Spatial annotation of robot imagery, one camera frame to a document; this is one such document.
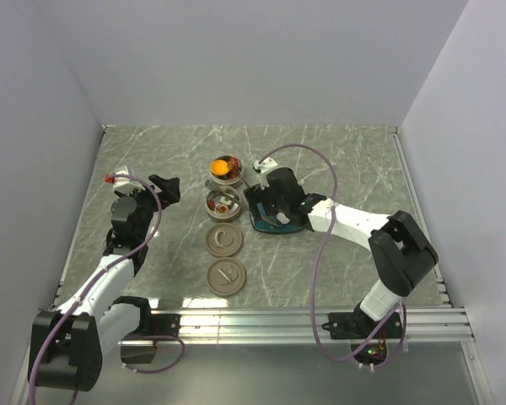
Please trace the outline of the orange half fruit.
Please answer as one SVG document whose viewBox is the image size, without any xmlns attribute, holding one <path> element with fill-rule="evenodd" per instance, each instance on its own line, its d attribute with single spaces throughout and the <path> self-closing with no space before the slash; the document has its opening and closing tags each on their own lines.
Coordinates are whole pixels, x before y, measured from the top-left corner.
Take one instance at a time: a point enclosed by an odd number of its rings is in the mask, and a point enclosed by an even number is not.
<svg viewBox="0 0 506 405">
<path fill-rule="evenodd" d="M 230 172 L 229 162 L 224 159 L 215 159 L 210 164 L 210 171 L 214 176 L 226 176 Z"/>
</svg>

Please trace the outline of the red sausage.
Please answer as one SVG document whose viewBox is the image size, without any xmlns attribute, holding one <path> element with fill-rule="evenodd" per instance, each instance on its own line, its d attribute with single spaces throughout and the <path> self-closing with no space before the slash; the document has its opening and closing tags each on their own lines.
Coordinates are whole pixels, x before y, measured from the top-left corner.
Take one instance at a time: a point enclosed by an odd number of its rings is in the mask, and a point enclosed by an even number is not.
<svg viewBox="0 0 506 405">
<path fill-rule="evenodd" d="M 235 157 L 231 157 L 229 160 L 229 168 L 230 172 L 235 176 L 238 177 L 241 174 L 241 163 L 238 159 Z"/>
</svg>

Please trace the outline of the white round slice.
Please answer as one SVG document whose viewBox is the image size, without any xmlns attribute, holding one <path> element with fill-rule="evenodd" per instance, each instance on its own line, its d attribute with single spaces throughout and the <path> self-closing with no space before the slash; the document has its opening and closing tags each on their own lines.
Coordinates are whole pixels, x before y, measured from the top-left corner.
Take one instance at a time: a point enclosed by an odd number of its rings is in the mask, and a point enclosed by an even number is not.
<svg viewBox="0 0 506 405">
<path fill-rule="evenodd" d="M 288 224 L 290 222 L 290 219 L 284 213 L 278 213 L 277 220 L 282 224 Z"/>
</svg>

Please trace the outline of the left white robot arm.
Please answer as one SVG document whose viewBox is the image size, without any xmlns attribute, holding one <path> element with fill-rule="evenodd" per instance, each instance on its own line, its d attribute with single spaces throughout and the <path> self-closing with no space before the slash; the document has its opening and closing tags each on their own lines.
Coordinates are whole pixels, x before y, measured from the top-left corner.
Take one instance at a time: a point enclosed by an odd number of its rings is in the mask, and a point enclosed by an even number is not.
<svg viewBox="0 0 506 405">
<path fill-rule="evenodd" d="M 162 212 L 180 201 L 180 180 L 150 175 L 144 181 L 126 166 L 107 175 L 117 199 L 111 227 L 94 272 L 54 310 L 33 320 L 27 379 L 38 386 L 88 392 L 98 380 L 104 357 L 126 336 L 147 337 L 153 330 L 148 300 L 122 296 L 148 254 Z"/>
</svg>

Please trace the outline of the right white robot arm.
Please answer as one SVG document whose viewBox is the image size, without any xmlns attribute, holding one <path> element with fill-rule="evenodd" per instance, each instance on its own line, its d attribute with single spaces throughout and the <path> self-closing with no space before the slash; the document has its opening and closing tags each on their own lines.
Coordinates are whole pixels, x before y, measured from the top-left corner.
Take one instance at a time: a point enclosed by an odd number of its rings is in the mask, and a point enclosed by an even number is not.
<svg viewBox="0 0 506 405">
<path fill-rule="evenodd" d="M 370 213 L 306 193 L 293 171 L 267 159 L 254 163 L 260 183 L 245 189 L 254 230 L 288 235 L 302 230 L 331 234 L 372 254 L 378 280 L 359 303 L 356 330 L 367 338 L 384 316 L 435 268 L 439 256 L 415 219 L 405 211 Z"/>
</svg>

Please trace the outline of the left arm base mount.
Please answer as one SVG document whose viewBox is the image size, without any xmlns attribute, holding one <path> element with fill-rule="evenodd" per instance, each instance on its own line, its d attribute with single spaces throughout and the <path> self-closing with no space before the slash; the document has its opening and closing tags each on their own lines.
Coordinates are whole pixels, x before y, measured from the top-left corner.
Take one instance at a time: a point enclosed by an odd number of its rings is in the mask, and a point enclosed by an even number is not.
<svg viewBox="0 0 506 405">
<path fill-rule="evenodd" d="M 121 362 L 126 367 L 150 365 L 156 358 L 160 343 L 177 343 L 180 315 L 152 314 L 147 326 L 128 333 L 120 344 Z"/>
</svg>

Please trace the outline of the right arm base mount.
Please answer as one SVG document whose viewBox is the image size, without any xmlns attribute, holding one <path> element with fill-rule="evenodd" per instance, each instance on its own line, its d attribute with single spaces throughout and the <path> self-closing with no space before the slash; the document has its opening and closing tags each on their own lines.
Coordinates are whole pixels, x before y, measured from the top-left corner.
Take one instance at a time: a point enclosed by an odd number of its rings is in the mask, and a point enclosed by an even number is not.
<svg viewBox="0 0 506 405">
<path fill-rule="evenodd" d="M 321 325 L 324 331 L 329 332 L 331 340 L 364 340 L 379 324 L 361 311 L 330 312 L 328 321 Z M 402 320 L 395 312 L 383 326 L 374 334 L 374 338 L 399 338 L 402 334 Z"/>
</svg>

